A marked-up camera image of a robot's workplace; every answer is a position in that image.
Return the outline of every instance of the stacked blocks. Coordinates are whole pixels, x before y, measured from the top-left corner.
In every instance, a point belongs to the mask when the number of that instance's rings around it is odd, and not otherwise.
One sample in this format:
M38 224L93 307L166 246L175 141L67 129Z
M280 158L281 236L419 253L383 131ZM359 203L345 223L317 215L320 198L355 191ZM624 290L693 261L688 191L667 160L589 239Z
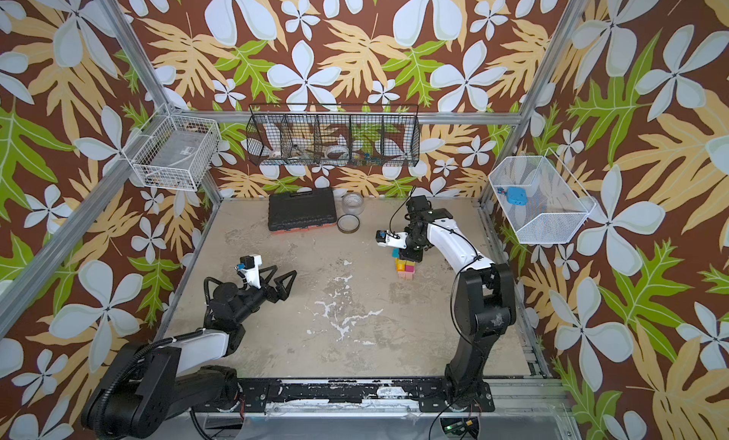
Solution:
M395 266L397 268L397 277L408 281L413 280L413 276L415 275L415 263L395 259Z

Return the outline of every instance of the stained floor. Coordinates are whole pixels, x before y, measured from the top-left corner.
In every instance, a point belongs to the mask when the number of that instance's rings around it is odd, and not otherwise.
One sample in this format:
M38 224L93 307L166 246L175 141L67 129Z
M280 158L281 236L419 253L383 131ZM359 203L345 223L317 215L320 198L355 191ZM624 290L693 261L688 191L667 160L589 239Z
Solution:
M268 202L223 203L205 240L167 335L192 331L205 312L203 279L237 282L242 255L260 253L278 274L298 271L291 296L265 303L243 326L238 351L216 364L240 377L398 377L442 375L459 337L449 296L455 272L437 249L424 255L412 281L397 277L391 248L375 243L400 200L366 199L360 229L336 227L271 235ZM469 199L433 200L488 255L486 235ZM393 229L406 225L405 208ZM489 356L485 375L529 375L520 336L510 327Z

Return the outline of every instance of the wire basket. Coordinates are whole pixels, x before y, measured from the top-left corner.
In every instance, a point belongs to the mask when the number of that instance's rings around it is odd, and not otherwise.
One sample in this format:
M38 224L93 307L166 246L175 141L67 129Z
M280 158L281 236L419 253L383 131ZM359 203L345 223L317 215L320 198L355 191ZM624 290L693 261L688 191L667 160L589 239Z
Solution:
M196 191L221 141L218 124L207 118L160 109L142 131L147 137L130 161L147 187Z
M557 160L563 175L546 156L539 155L507 157L488 175L521 244L566 244L597 206L569 168ZM568 174L584 192L583 198L578 198L567 183ZM508 201L506 194L513 187L524 189L525 205Z
M265 110L251 105L246 127L250 161L259 164L331 164L333 166L415 166L420 157L420 126L417 106L408 112L353 111L354 106L336 105L338 111L306 105L308 112Z

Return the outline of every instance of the toolbox handle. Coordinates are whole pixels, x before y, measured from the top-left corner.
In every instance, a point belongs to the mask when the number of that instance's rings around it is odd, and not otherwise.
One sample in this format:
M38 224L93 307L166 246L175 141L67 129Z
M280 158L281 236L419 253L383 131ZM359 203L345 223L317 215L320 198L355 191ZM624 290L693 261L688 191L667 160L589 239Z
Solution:
M309 191L297 191L297 192L295 192L295 193L292 193L292 194L290 194L290 195L289 195L289 198L294 198L294 197L303 197L304 195L311 195L311 194L313 194L313 193L314 193L314 190L309 190Z

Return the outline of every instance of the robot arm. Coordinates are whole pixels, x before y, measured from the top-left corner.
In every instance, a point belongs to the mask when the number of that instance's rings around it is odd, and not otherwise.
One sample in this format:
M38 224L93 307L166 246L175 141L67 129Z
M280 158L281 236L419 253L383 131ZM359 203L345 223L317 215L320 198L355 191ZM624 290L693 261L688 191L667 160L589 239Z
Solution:
M406 230L377 232L378 245L399 248L399 258L422 262L423 251L437 248L456 272L454 323L459 329L456 355L445 368L448 398L480 400L487 390L483 367L497 339L516 321L514 280L508 264L495 264L463 235L446 209L433 209L425 197L407 200ZM484 289L491 293L484 295Z
M232 354L246 330L242 322L266 301L286 300L296 278L290 271L273 279L276 266L259 271L260 256L241 258L236 267L243 287L206 278L204 327L150 345L128 343L114 358L81 412L81 424L100 440L146 438L165 419L199 404L221 409L238 403L234 369L196 366ZM213 296L208 284L216 283Z

